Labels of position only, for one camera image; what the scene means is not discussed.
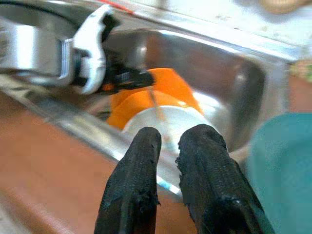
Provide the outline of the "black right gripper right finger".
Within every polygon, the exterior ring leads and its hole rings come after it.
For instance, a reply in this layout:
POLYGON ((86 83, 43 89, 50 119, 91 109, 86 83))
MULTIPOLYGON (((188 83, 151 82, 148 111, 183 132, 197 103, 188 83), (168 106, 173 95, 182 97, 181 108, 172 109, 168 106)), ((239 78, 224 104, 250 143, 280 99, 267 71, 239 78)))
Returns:
POLYGON ((200 124, 188 129, 178 147, 179 186, 197 233, 274 233, 260 201, 215 128, 200 124))

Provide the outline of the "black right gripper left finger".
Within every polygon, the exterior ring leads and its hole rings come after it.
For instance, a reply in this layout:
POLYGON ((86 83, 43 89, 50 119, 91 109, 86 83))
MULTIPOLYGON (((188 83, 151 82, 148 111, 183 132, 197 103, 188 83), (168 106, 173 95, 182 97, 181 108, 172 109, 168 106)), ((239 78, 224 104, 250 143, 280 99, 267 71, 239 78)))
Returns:
POLYGON ((144 127, 110 175, 95 223, 96 234, 153 234, 156 228, 156 168, 161 134, 144 127))

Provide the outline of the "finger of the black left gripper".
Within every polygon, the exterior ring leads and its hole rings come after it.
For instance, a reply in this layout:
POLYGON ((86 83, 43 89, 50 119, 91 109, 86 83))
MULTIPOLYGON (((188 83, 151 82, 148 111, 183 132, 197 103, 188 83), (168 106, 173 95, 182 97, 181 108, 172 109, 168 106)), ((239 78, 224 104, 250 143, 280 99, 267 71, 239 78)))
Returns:
POLYGON ((118 90, 133 90, 152 86, 155 83, 153 75, 147 70, 132 69, 114 77, 114 87, 118 90))

